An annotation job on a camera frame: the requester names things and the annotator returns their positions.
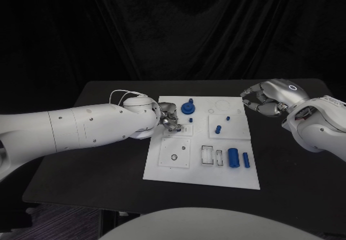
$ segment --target table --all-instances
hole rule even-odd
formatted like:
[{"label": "table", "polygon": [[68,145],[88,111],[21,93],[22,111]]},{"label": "table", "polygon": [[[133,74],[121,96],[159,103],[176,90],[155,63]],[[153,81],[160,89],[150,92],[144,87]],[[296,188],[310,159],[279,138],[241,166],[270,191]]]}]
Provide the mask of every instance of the table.
[{"label": "table", "polygon": [[[230,96],[263,80],[93,81],[75,107],[104,104],[116,89],[159,96]],[[330,95],[319,79],[293,79],[312,98]],[[113,103],[119,104],[120,95]],[[48,155],[26,192],[26,202],[147,214],[204,207],[240,211],[297,228],[346,233],[346,163],[313,153],[281,128],[284,117],[245,109],[261,190],[143,180],[150,139]]]}]

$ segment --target black backdrop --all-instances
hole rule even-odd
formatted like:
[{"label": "black backdrop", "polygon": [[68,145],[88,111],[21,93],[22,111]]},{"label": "black backdrop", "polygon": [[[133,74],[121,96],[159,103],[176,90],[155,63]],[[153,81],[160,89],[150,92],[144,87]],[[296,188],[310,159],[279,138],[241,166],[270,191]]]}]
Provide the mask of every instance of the black backdrop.
[{"label": "black backdrop", "polygon": [[320,78],[346,101],[345,12],[343,0],[5,0],[0,114],[72,107],[101,80]]}]

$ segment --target gray fabric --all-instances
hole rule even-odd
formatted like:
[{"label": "gray fabric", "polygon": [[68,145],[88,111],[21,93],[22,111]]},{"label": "gray fabric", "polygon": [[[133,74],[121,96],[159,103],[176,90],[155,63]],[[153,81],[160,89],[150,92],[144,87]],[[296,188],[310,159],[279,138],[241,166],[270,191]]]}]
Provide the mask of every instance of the gray fabric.
[{"label": "gray fabric", "polygon": [[15,229],[0,240],[97,240],[100,210],[42,204],[29,208],[32,227]]}]

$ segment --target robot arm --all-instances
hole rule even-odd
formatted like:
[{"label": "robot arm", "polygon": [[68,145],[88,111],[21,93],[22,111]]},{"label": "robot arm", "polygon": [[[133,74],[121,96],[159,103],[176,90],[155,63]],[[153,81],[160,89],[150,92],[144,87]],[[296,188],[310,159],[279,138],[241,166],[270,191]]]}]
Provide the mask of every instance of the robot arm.
[{"label": "robot arm", "polygon": [[179,131],[176,105],[143,95],[129,98],[123,107],[108,103],[0,115],[0,181],[45,155],[149,138],[159,124]]},{"label": "robot arm", "polygon": [[346,161],[346,103],[330,96],[310,99],[303,88],[284,79],[257,84],[241,96],[253,92],[261,104],[248,100],[244,104],[270,117],[289,113],[281,126],[302,147],[315,153],[328,150]]}]

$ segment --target white base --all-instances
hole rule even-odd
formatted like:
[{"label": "white base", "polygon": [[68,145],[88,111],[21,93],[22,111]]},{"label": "white base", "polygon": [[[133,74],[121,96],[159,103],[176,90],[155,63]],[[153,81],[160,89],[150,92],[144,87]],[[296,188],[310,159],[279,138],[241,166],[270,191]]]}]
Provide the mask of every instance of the white base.
[{"label": "white base", "polygon": [[[185,115],[181,107],[194,99],[195,113]],[[159,126],[150,140],[146,160],[144,180],[176,183],[201,184],[221,187],[234,187],[260,190],[257,165],[253,153],[251,140],[211,139],[209,115],[243,116],[247,119],[241,97],[202,97],[202,96],[160,96],[159,102],[176,104],[181,124],[194,124],[194,136],[165,135],[165,127]],[[248,121],[237,121],[240,129],[250,129]],[[189,168],[160,166],[160,149],[163,138],[191,140]],[[214,148],[214,165],[202,165],[202,146]],[[228,149],[237,148],[240,153],[240,167],[230,167]],[[224,166],[217,165],[217,150],[222,150]],[[248,153],[250,168],[244,166],[243,153]]]}]

